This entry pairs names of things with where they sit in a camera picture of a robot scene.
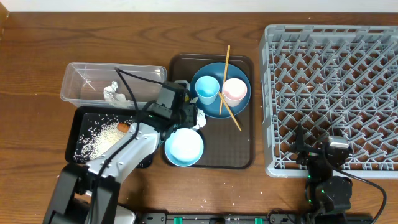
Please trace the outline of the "white napkin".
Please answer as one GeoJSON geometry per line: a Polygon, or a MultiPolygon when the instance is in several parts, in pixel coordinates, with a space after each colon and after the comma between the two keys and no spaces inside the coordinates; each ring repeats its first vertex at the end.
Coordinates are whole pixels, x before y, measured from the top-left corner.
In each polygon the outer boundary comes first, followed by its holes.
{"type": "Polygon", "coordinates": [[[110,86],[107,86],[103,90],[104,100],[111,106],[117,108],[129,108],[130,100],[126,99],[126,96],[122,93],[117,93],[118,83],[112,81],[110,86]]]}
{"type": "Polygon", "coordinates": [[[200,128],[203,128],[206,125],[206,116],[205,116],[204,111],[199,109],[198,107],[196,107],[196,112],[197,112],[196,125],[191,127],[191,129],[194,131],[197,131],[200,128]]]}

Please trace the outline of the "light blue cup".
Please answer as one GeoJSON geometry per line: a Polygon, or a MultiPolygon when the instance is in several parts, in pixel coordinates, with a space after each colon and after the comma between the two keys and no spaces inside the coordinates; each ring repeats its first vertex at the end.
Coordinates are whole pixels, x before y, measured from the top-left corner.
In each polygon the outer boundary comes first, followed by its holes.
{"type": "Polygon", "coordinates": [[[195,91],[198,99],[204,105],[212,104],[216,100],[219,90],[220,84],[218,80],[212,76],[202,76],[195,84],[195,91]]]}

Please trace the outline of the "light blue bowl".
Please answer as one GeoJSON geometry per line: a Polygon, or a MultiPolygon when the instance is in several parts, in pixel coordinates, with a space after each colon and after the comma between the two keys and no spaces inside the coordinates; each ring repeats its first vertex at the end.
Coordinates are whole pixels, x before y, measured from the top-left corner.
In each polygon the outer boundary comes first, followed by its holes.
{"type": "Polygon", "coordinates": [[[165,142],[165,156],[175,166],[188,167],[199,161],[204,151],[202,137],[194,130],[181,128],[165,142]]]}

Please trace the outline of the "orange carrot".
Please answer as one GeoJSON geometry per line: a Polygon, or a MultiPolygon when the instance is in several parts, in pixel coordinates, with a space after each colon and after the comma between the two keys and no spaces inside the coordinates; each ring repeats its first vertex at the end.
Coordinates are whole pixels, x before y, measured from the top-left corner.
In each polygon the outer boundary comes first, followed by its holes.
{"type": "Polygon", "coordinates": [[[119,123],[117,125],[118,131],[123,132],[123,133],[127,133],[129,131],[129,128],[130,128],[130,125],[125,124],[125,123],[119,123]]]}

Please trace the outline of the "pink cup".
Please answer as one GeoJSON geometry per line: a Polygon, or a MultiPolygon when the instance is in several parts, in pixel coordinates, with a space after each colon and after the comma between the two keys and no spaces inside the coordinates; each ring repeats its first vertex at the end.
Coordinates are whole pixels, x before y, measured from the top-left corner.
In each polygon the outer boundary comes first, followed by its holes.
{"type": "Polygon", "coordinates": [[[240,104],[247,91],[248,88],[241,79],[230,78],[224,82],[221,94],[229,107],[235,107],[240,104]]]}

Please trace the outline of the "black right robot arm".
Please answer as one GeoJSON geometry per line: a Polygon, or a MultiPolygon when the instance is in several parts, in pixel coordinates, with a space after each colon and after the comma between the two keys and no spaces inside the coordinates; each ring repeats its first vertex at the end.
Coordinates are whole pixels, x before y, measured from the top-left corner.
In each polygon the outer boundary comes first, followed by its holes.
{"type": "Polygon", "coordinates": [[[305,144],[302,125],[297,126],[289,151],[297,155],[297,164],[307,167],[305,197],[311,205],[299,223],[347,222],[344,212],[351,208],[353,183],[347,177],[333,175],[333,171],[345,163],[349,150],[348,140],[341,136],[328,136],[311,147],[305,144]]]}

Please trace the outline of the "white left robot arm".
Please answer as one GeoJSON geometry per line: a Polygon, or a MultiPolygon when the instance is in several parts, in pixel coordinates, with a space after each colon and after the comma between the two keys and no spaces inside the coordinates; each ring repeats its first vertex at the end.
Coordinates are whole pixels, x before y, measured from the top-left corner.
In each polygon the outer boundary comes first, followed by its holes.
{"type": "Polygon", "coordinates": [[[86,164],[61,171],[44,223],[113,223],[121,184],[170,135],[197,122],[197,107],[187,86],[164,82],[157,100],[135,113],[127,133],[86,164]]]}

